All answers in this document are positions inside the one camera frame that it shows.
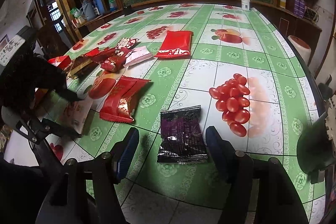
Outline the red shiny snack packet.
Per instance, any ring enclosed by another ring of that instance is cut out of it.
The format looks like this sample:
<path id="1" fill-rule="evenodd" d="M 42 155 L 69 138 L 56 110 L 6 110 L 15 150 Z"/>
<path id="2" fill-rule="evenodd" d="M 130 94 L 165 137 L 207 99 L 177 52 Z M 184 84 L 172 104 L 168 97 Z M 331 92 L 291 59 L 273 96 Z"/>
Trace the red shiny snack packet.
<path id="1" fill-rule="evenodd" d="M 104 101 L 99 115 L 109 122 L 133 123 L 138 93 L 151 80 L 121 76 Z"/>

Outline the dark purple snack packet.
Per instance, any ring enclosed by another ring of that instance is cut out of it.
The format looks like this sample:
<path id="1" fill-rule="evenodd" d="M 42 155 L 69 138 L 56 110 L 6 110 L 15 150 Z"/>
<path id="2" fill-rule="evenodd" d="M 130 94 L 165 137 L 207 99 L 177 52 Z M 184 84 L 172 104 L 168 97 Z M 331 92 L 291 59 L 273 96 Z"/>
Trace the dark purple snack packet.
<path id="1" fill-rule="evenodd" d="M 161 116 L 158 163 L 191 164 L 208 160 L 199 125 L 201 106 L 166 110 Z"/>

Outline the brown gold snack packet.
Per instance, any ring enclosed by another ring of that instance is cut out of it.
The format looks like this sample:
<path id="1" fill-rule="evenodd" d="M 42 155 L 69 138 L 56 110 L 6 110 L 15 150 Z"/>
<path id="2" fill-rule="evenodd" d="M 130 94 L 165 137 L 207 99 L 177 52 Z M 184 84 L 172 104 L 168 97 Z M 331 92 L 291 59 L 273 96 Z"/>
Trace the brown gold snack packet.
<path id="1" fill-rule="evenodd" d="M 70 65 L 66 67 L 65 73 L 68 78 L 83 78 L 88 76 L 88 74 L 92 72 L 97 66 L 98 63 L 92 61 L 90 57 L 79 56 L 71 61 Z"/>

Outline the red small snack packet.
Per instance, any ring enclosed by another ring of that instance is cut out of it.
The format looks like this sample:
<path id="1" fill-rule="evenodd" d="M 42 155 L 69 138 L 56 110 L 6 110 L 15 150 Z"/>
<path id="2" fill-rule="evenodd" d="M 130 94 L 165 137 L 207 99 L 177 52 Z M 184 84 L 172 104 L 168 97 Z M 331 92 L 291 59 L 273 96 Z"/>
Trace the red small snack packet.
<path id="1" fill-rule="evenodd" d="M 115 50 L 113 55 L 108 57 L 101 64 L 101 68 L 111 73 L 117 73 L 126 63 L 126 58 L 129 56 L 129 53 L 130 50 L 127 48 Z"/>

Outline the pink strawberry snack packet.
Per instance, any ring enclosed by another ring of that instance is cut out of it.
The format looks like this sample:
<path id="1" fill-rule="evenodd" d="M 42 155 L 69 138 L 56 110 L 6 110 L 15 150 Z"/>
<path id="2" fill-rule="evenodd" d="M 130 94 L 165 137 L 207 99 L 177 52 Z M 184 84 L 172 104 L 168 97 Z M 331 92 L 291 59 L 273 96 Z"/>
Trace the pink strawberry snack packet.
<path id="1" fill-rule="evenodd" d="M 60 123 L 82 134 L 86 118 L 93 100 L 89 97 L 75 102 L 69 102 L 60 116 Z"/>

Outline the small flat red packet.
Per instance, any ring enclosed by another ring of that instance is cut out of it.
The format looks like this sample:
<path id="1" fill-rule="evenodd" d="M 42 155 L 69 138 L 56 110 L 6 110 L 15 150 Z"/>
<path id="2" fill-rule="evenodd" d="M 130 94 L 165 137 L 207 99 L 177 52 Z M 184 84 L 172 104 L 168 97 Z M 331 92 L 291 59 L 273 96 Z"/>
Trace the small flat red packet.
<path id="1" fill-rule="evenodd" d="M 99 54 L 99 52 L 100 52 L 99 47 L 96 47 L 92 49 L 91 51 L 87 52 L 84 56 L 86 57 L 96 56 L 97 54 Z"/>

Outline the green fruit pattern tablecloth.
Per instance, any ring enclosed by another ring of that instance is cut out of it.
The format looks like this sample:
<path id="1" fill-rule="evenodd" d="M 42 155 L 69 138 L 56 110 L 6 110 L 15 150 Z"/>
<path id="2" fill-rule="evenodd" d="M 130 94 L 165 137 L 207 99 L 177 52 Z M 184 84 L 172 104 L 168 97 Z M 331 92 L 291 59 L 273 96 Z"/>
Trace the green fruit pattern tablecloth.
<path id="1" fill-rule="evenodd" d="M 298 53 L 270 22 L 252 9 L 211 4 L 156 6 L 98 27 L 68 52 L 138 40 L 157 53 L 169 31 L 192 31 L 191 55 L 151 58 L 115 75 L 147 79 L 134 114 L 139 145 L 126 178 L 116 185 L 127 223 L 215 223 L 229 185 L 212 161 L 157 162 L 160 112 L 201 106 L 200 128 L 220 136 L 253 159 L 276 157 L 299 196 L 309 223 L 325 211 L 325 184 L 313 184 L 298 163 L 297 142 L 323 113 L 317 84 Z"/>

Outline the pale pink snack packet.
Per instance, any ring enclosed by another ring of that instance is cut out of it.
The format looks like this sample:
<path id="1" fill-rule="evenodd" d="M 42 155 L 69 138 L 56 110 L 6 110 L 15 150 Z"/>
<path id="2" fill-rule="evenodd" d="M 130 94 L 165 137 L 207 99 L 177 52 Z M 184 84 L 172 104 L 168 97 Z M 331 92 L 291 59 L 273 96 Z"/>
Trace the pale pink snack packet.
<path id="1" fill-rule="evenodd" d="M 153 54 L 147 49 L 146 46 L 138 47 L 131 50 L 130 53 L 127 54 L 126 60 L 124 63 L 124 67 L 129 67 L 132 65 L 136 65 L 148 59 L 151 59 Z"/>

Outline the red white patterned candy packet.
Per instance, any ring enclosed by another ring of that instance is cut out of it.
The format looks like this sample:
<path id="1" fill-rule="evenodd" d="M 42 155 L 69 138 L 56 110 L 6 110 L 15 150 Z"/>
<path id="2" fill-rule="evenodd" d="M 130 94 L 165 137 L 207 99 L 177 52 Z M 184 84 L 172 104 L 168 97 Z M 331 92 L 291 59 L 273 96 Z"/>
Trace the red white patterned candy packet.
<path id="1" fill-rule="evenodd" d="M 138 38 L 122 38 L 115 46 L 116 49 L 127 48 L 131 49 L 136 43 L 138 43 Z"/>

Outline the large flat red packet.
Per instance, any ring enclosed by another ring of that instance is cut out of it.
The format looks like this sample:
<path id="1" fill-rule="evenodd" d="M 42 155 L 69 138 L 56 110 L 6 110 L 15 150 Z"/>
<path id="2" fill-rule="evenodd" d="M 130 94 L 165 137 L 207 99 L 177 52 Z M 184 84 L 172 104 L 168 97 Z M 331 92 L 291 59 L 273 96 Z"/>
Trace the large flat red packet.
<path id="1" fill-rule="evenodd" d="M 172 59 L 189 56 L 193 34 L 192 31 L 168 31 L 155 57 Z"/>

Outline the white roll beside table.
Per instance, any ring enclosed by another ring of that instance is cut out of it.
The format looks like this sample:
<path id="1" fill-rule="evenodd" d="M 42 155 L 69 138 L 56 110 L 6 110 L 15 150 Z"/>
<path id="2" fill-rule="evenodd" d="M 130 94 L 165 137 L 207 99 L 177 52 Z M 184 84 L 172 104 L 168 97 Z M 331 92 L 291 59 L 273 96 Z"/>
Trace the white roll beside table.
<path id="1" fill-rule="evenodd" d="M 288 36 L 288 40 L 293 44 L 303 61 L 305 61 L 305 64 L 308 65 L 311 56 L 311 48 L 297 36 L 290 35 Z"/>

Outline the purple bottles on shelf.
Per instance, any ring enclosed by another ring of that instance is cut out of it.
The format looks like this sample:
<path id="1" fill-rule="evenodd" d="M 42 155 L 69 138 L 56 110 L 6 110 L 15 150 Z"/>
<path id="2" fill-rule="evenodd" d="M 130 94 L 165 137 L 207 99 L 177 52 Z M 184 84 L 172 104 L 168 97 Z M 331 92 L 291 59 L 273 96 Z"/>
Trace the purple bottles on shelf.
<path id="1" fill-rule="evenodd" d="M 304 0 L 294 0 L 293 13 L 295 15 L 299 16 L 300 18 L 303 18 L 305 14 L 305 9 L 306 5 Z"/>

